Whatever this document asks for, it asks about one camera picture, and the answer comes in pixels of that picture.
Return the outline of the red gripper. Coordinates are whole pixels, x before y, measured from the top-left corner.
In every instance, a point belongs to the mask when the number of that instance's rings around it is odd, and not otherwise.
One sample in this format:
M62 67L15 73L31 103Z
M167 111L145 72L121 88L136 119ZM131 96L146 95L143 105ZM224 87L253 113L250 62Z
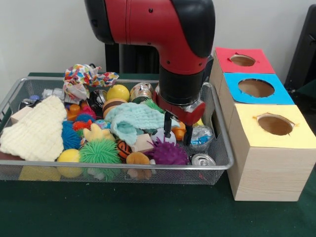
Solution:
M165 101L160 95L159 85L156 86L153 95L154 102L165 112L164 115L164 136L171 137L172 115L186 126L184 135L184 144L190 145L193 126L202 117L205 111L205 103L201 99L197 99L188 105L175 105Z

